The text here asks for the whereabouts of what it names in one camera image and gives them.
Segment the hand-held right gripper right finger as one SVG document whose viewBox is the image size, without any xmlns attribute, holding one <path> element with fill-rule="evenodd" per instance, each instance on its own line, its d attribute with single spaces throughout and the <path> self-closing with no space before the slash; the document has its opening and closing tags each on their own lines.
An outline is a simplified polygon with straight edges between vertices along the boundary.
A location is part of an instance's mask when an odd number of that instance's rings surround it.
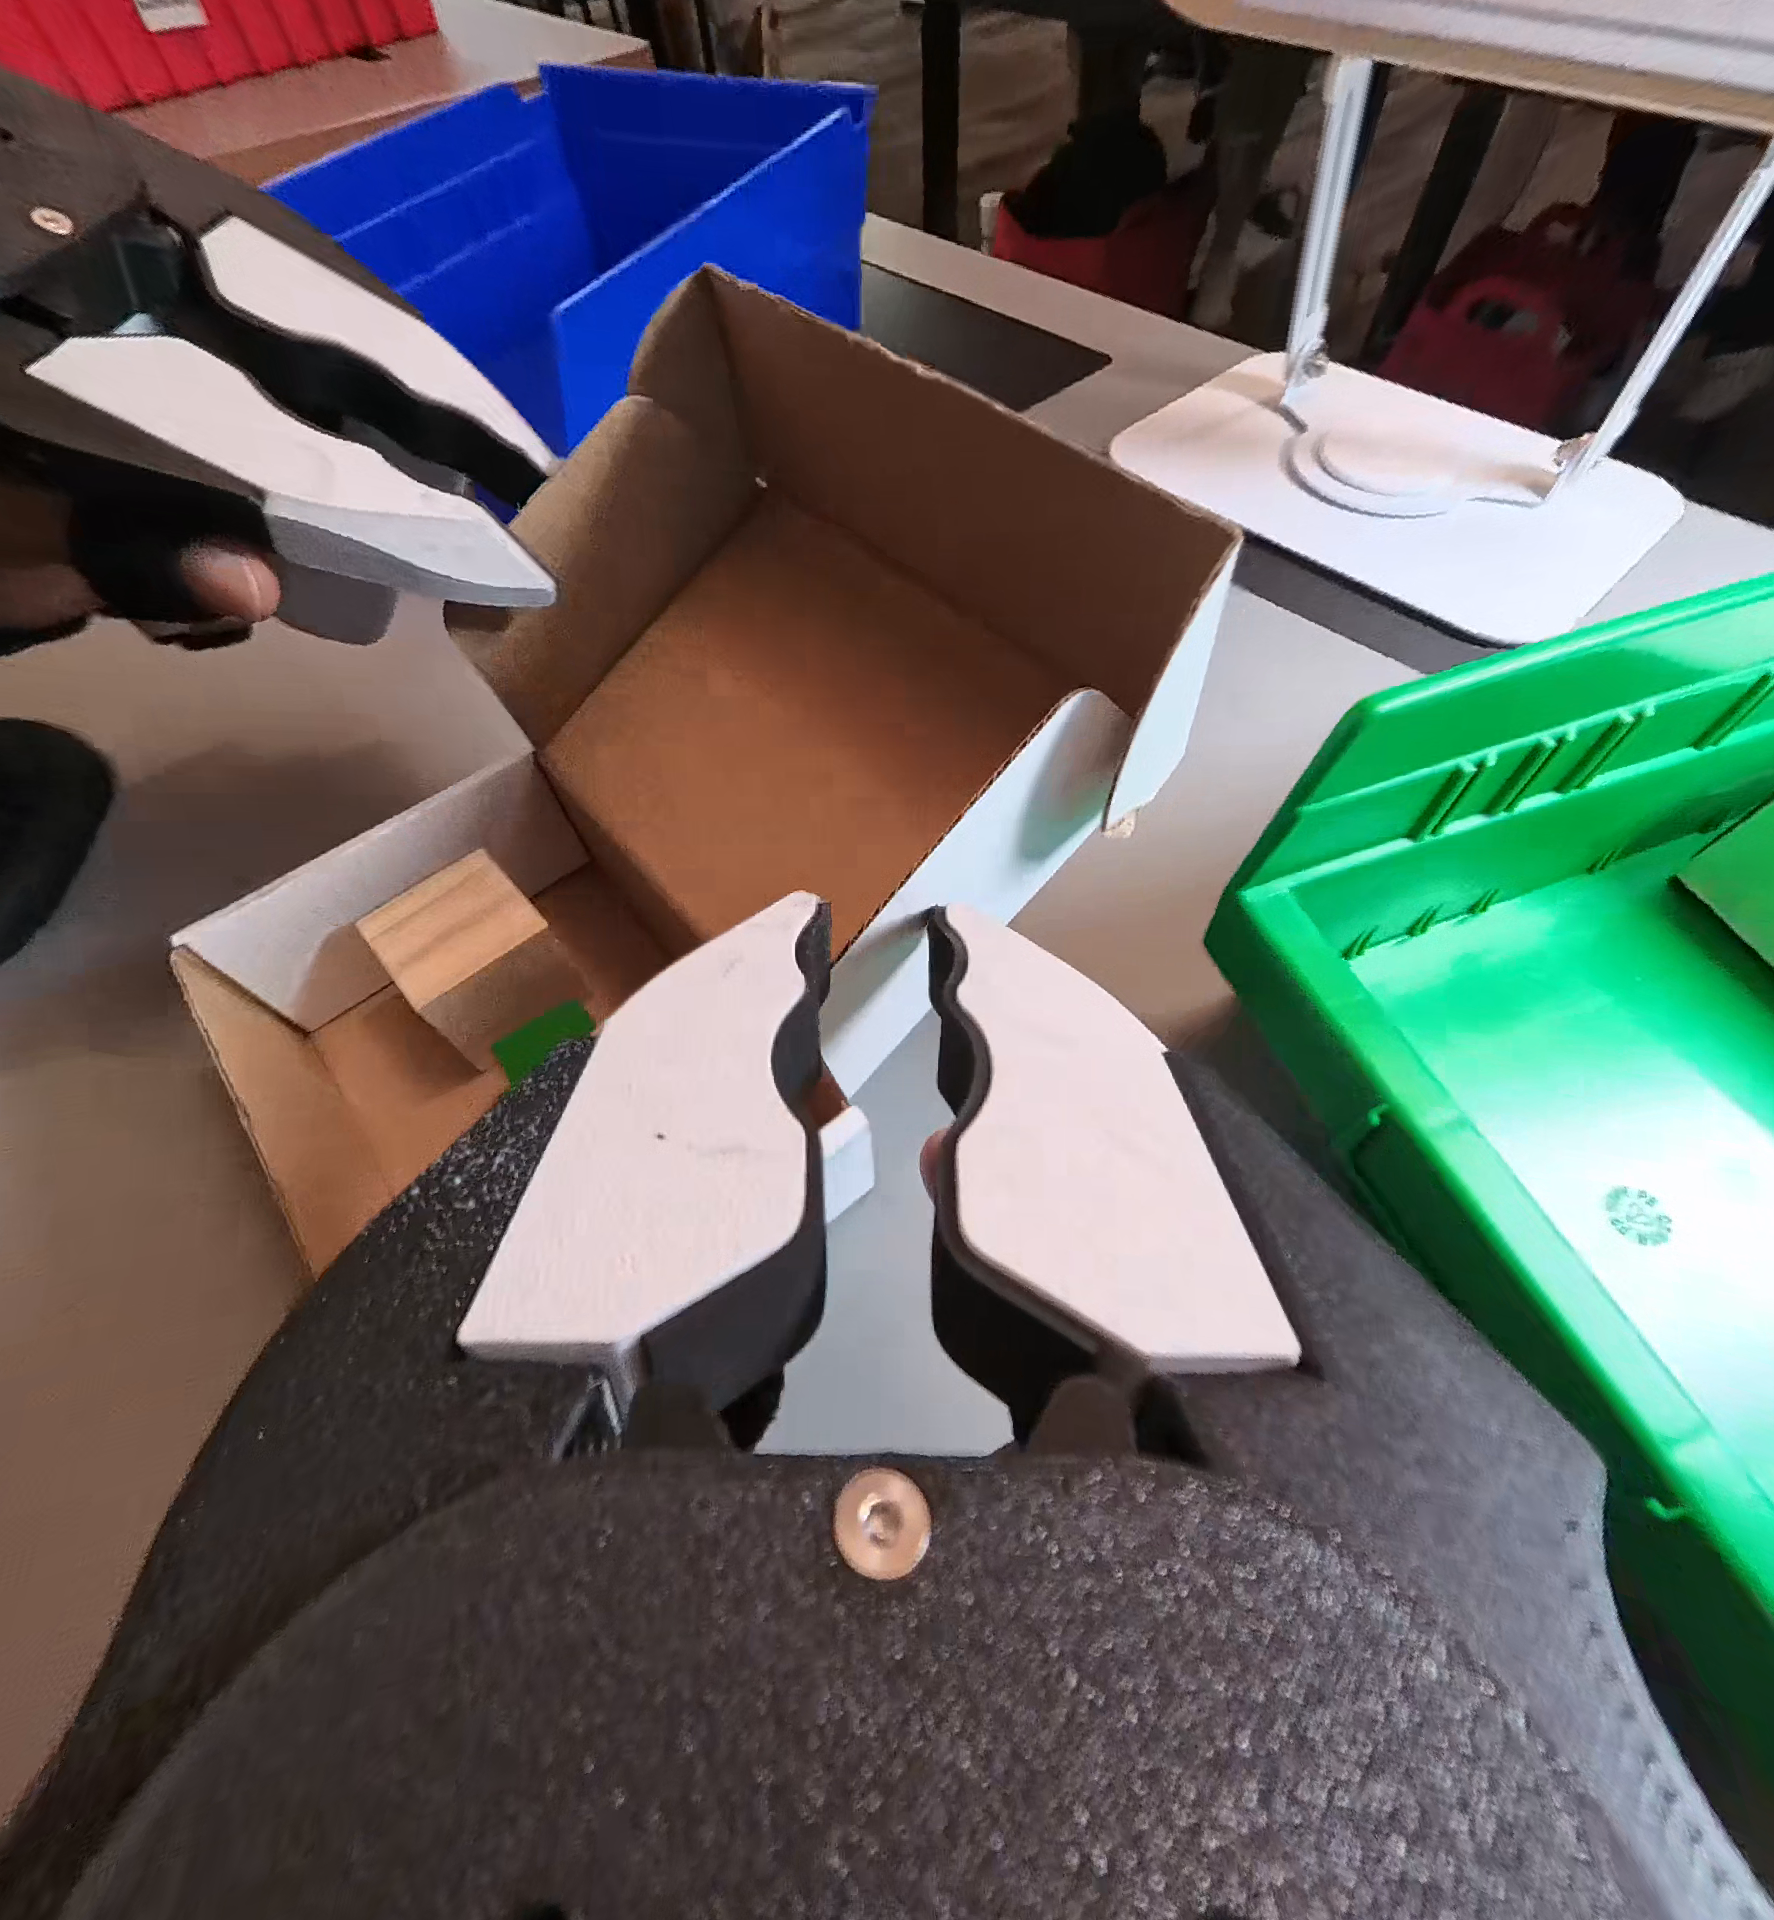
<svg viewBox="0 0 1774 1920">
<path fill-rule="evenodd" d="M 928 914 L 949 1130 L 930 1327 L 1013 1418 L 1070 1380 L 1289 1371 L 1304 1358 L 1184 1092 L 1095 979 L 974 904 Z"/>
</svg>

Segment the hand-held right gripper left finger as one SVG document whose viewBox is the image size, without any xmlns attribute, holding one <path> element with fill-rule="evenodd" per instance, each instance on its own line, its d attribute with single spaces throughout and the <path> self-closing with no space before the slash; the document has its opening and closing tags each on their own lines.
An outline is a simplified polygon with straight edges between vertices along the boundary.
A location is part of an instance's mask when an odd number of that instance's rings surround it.
<svg viewBox="0 0 1774 1920">
<path fill-rule="evenodd" d="M 825 1305 L 808 1121 L 832 908 L 783 894 L 651 974 L 597 1037 L 456 1327 L 486 1363 L 580 1363 L 620 1404 L 736 1404 Z"/>
</svg>

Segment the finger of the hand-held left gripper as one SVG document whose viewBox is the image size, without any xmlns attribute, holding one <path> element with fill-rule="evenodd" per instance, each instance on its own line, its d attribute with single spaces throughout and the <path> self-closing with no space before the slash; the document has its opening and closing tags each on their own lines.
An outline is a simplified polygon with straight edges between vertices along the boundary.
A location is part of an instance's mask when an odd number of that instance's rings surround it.
<svg viewBox="0 0 1774 1920">
<path fill-rule="evenodd" d="M 198 281 L 228 309 L 232 359 L 272 401 L 336 415 L 336 430 L 368 426 L 499 505 L 524 505 L 546 479 L 551 448 L 530 419 L 389 288 L 248 219 L 198 231 Z"/>
<path fill-rule="evenodd" d="M 168 549 L 228 535 L 280 575 L 280 616 L 332 644 L 371 644 L 395 602 L 451 602 L 486 612 L 551 606 L 551 575 L 491 511 L 491 491 L 406 460 L 368 426 L 304 415 L 267 394 L 260 372 L 228 361 L 228 387 L 198 401 L 193 444 L 260 491 L 248 502 L 150 494 L 130 502 L 87 486 L 73 516 L 117 533 L 164 533 Z"/>
</svg>

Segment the blue plastic bin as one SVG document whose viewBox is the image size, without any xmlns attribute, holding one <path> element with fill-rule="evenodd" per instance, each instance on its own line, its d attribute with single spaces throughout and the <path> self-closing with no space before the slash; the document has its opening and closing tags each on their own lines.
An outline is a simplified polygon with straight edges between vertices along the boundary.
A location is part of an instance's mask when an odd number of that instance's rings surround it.
<svg viewBox="0 0 1774 1920">
<path fill-rule="evenodd" d="M 697 267 L 859 325 L 867 131 L 861 85 L 546 62 L 267 191 L 566 460 Z"/>
</svg>

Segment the green cube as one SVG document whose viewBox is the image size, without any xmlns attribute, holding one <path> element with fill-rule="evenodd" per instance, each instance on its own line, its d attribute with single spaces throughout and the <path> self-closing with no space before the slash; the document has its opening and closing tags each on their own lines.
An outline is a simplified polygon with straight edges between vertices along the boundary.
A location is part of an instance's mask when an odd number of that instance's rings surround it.
<svg viewBox="0 0 1774 1920">
<path fill-rule="evenodd" d="M 566 1044 L 590 1044 L 597 1037 L 597 1017 L 583 999 L 560 999 L 551 1010 L 523 1020 L 518 1033 L 503 1033 L 499 1044 L 491 1044 L 503 1083 L 518 1089 L 523 1080 L 530 1080 L 560 1048 Z"/>
</svg>

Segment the wooden cube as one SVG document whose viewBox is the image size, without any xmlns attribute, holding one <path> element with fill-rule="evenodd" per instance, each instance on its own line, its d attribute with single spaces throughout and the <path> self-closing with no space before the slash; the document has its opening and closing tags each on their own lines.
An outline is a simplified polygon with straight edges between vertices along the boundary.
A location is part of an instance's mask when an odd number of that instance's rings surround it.
<svg viewBox="0 0 1774 1920">
<path fill-rule="evenodd" d="M 495 1067 L 495 1044 L 580 999 L 560 930 L 491 851 L 436 870 L 350 930 L 419 1028 L 478 1072 Z"/>
</svg>

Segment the green plastic bin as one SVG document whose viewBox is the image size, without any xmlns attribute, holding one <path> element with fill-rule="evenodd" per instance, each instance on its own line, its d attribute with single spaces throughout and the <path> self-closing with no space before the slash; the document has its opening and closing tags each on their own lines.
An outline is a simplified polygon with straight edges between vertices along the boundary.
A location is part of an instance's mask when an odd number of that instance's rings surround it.
<svg viewBox="0 0 1774 1920">
<path fill-rule="evenodd" d="M 1774 1797 L 1774 967 L 1686 891 L 1767 796 L 1774 575 L 1359 697 L 1203 953 Z"/>
</svg>

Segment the person's left hand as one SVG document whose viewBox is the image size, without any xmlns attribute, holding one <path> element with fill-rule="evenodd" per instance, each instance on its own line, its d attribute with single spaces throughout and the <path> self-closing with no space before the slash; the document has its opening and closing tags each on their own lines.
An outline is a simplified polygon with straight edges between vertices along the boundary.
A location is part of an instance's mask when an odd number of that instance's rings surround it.
<svg viewBox="0 0 1774 1920">
<path fill-rule="evenodd" d="M 232 648 L 272 612 L 272 559 L 228 535 L 168 549 L 164 533 L 117 533 L 0 475 L 0 656 L 102 616 L 141 618 L 168 648 Z"/>
</svg>

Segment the brown wooden table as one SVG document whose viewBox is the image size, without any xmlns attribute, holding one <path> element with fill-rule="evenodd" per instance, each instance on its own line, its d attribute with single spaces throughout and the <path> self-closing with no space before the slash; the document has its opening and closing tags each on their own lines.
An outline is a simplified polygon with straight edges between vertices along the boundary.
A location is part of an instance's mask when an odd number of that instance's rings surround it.
<svg viewBox="0 0 1774 1920">
<path fill-rule="evenodd" d="M 267 185 L 491 85 L 535 97 L 546 62 L 651 68 L 644 37 L 583 26 L 580 14 L 441 0 L 436 22 L 436 37 L 134 104 L 121 123 L 248 185 Z"/>
</svg>

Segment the red ribbed container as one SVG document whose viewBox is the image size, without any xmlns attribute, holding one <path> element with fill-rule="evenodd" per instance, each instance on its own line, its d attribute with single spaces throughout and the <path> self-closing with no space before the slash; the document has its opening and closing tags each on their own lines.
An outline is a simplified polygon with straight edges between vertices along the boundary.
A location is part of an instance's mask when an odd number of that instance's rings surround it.
<svg viewBox="0 0 1774 1920">
<path fill-rule="evenodd" d="M 0 0 L 0 62 L 97 109 L 436 37 L 432 0 Z"/>
</svg>

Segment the red black bag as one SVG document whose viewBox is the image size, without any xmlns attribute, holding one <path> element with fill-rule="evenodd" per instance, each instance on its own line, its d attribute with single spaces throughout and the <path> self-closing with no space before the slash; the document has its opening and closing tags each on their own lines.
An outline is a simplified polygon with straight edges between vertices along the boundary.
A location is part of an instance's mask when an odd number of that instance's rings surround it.
<svg viewBox="0 0 1774 1920">
<path fill-rule="evenodd" d="M 1210 212 L 1214 165 L 1167 173 L 1164 139 L 1137 109 L 1095 109 L 1070 125 L 1020 191 L 994 198 L 990 252 L 1184 323 Z"/>
<path fill-rule="evenodd" d="M 1381 381 L 1533 430 L 1580 426 L 1660 318 L 1643 240 L 1589 203 L 1486 227 L 1408 303 Z"/>
</svg>

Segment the document stand with white base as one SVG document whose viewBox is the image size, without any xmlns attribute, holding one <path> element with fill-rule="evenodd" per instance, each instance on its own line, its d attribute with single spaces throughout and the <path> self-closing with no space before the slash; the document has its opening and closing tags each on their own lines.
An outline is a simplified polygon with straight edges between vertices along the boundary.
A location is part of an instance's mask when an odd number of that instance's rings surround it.
<svg viewBox="0 0 1774 1920">
<path fill-rule="evenodd" d="M 1574 631 L 1686 516 L 1675 486 L 1612 453 L 1767 203 L 1774 0 L 1200 0 L 1175 8 L 1203 29 L 1328 54 L 1323 156 L 1284 351 L 1255 351 L 1118 430 L 1110 461 L 1473 644 L 1525 648 Z M 1328 294 L 1381 62 L 1763 131 L 1763 156 L 1593 430 L 1557 444 L 1329 366 Z"/>
</svg>

